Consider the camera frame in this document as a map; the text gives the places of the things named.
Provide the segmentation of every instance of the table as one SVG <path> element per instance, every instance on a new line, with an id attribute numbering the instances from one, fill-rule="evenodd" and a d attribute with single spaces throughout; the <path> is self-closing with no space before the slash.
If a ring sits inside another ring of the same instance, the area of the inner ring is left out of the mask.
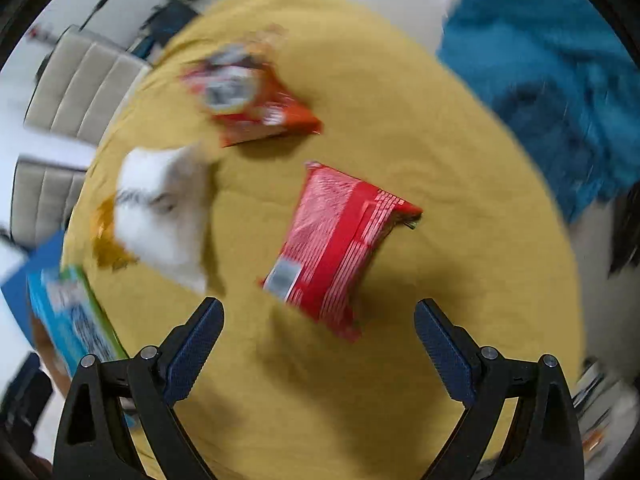
<path id="1" fill-rule="evenodd" d="M 183 65 L 278 23 L 277 71 L 324 121 L 321 136 L 219 148 Z M 414 333 L 433 297 L 480 345 L 510 358 L 556 355 L 569 384 L 582 358 L 577 274 L 564 226 L 511 134 L 417 43 L 345 0 L 221 0 L 168 45 L 98 148 L 65 240 L 123 345 L 158 344 L 202 298 L 140 264 L 98 270 L 89 218 L 135 146 L 200 142 L 213 161 L 205 262 L 226 323 L 177 415 L 220 479 L 420 478 L 462 406 Z M 318 160 L 420 206 L 396 227 L 353 305 L 349 344 L 264 293 L 305 174 Z M 506 415 L 513 413 L 508 405 Z M 506 434 L 502 420 L 492 449 Z M 148 472 L 151 453 L 137 436 Z"/>

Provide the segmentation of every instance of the beige chair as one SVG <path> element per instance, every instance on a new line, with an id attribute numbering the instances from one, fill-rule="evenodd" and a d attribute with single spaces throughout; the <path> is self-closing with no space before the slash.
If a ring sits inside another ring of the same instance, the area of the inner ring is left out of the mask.
<path id="1" fill-rule="evenodd" d="M 19 158 L 11 202 L 11 240 L 31 250 L 64 229 L 85 174 L 85 170 Z"/>
<path id="2" fill-rule="evenodd" d="M 24 124 L 98 145 L 150 65 L 77 27 L 60 37 Z"/>

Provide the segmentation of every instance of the blue gripper pad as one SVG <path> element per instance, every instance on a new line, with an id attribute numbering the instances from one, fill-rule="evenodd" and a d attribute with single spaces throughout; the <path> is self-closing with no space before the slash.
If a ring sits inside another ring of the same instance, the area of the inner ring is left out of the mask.
<path id="1" fill-rule="evenodd" d="M 224 323 L 225 311 L 222 303 L 214 300 L 167 367 L 163 397 L 168 406 L 187 398 L 222 332 Z"/>
<path id="2" fill-rule="evenodd" d="M 476 402 L 471 366 L 423 301 L 415 306 L 415 331 L 440 374 L 449 397 L 470 408 Z"/>

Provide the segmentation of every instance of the metal screw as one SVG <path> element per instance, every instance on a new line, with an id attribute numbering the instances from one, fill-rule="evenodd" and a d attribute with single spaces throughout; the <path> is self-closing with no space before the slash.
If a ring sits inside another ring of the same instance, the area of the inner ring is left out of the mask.
<path id="1" fill-rule="evenodd" d="M 482 357 L 493 361 L 498 357 L 498 351 L 492 346 L 483 346 L 481 350 Z"/>
<path id="2" fill-rule="evenodd" d="M 545 355 L 542 358 L 542 362 L 549 368 L 555 368 L 556 366 L 558 366 L 558 359 L 549 354 Z"/>
<path id="3" fill-rule="evenodd" d="M 80 364 L 82 368 L 88 368 L 89 366 L 93 366 L 95 363 L 95 357 L 91 354 L 85 355 L 82 359 L 80 359 Z"/>
<path id="4" fill-rule="evenodd" d="M 140 357 L 143 359 L 153 359 L 158 354 L 158 349 L 155 346 L 145 346 L 140 351 Z"/>

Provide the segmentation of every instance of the red package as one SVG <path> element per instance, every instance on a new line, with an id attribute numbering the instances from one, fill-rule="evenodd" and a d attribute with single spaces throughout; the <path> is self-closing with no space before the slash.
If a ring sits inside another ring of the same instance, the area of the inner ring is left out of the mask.
<path id="1" fill-rule="evenodd" d="M 277 25 L 227 44 L 182 74 L 211 116 L 224 126 L 222 146 L 283 133 L 318 134 L 322 123 L 284 87 L 273 56 Z"/>
<path id="2" fill-rule="evenodd" d="M 393 226 L 414 228 L 422 209 L 379 187 L 310 162 L 287 240 L 262 287 L 336 335 L 356 340 L 353 283 Z"/>

